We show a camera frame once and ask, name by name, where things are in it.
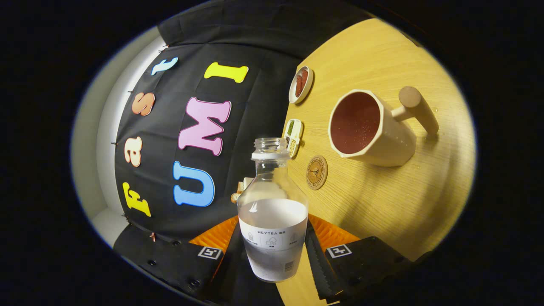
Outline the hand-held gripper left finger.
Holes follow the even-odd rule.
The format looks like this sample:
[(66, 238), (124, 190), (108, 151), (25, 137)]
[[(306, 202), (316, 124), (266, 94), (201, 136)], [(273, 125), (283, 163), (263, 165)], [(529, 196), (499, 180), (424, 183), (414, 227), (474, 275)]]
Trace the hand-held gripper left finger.
[(141, 268), (177, 294), (199, 301), (229, 302), (241, 255), (239, 217), (194, 238), (166, 238), (141, 231)]

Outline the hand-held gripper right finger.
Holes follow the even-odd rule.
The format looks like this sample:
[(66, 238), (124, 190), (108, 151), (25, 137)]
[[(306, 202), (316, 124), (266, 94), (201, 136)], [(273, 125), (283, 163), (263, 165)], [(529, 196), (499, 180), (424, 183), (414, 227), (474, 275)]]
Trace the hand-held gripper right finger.
[(329, 303), (367, 298), (415, 264), (375, 236), (358, 238), (311, 214), (305, 246), (318, 297)]

